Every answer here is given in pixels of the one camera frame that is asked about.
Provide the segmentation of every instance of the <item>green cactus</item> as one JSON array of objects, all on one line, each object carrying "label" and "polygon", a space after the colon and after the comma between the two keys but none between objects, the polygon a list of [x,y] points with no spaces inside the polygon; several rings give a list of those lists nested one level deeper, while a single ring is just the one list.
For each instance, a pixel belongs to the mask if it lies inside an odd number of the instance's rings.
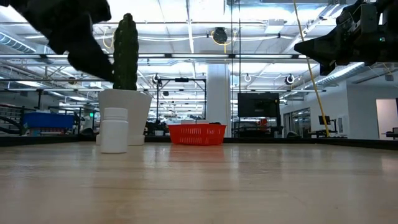
[{"label": "green cactus", "polygon": [[114,89],[137,90],[138,50],[136,23],[127,13],[114,35]]}]

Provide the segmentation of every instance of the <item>tv screen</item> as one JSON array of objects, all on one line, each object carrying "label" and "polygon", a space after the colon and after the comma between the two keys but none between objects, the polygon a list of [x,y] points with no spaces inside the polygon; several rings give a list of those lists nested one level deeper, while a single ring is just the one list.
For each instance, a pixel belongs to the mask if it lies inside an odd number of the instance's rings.
[{"label": "tv screen", "polygon": [[279,116],[278,93],[238,93],[238,116],[241,118]]},{"label": "tv screen", "polygon": [[[330,125],[330,117],[329,116],[325,116],[325,119],[326,119],[326,124]],[[325,125],[325,122],[323,122],[322,116],[319,116],[319,124],[320,125]]]}]

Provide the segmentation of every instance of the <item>red basket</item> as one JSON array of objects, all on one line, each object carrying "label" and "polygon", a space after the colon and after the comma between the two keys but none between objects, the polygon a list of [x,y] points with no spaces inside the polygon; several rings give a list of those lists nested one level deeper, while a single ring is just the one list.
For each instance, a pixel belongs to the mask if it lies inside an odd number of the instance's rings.
[{"label": "red basket", "polygon": [[219,124],[179,124],[169,125],[169,130],[174,144],[215,146],[223,143],[225,127]]}]

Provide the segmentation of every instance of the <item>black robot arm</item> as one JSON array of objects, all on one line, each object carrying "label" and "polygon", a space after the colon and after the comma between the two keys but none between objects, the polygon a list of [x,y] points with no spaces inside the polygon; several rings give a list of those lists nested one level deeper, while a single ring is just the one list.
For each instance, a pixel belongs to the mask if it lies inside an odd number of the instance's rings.
[{"label": "black robot arm", "polygon": [[319,62],[321,75],[328,75],[336,65],[351,62],[398,62],[397,47],[398,0],[357,0],[343,9],[329,34],[296,44],[294,49]]},{"label": "black robot arm", "polygon": [[111,19],[107,0],[0,0],[23,15],[75,69],[112,81],[112,64],[93,37],[93,24]]}]

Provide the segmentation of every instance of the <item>blue container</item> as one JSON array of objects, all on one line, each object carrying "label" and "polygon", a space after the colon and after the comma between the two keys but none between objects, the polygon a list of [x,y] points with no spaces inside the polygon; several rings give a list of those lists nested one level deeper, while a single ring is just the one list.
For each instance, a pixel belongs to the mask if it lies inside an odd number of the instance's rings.
[{"label": "blue container", "polygon": [[26,113],[24,124],[28,128],[72,128],[74,115]]}]

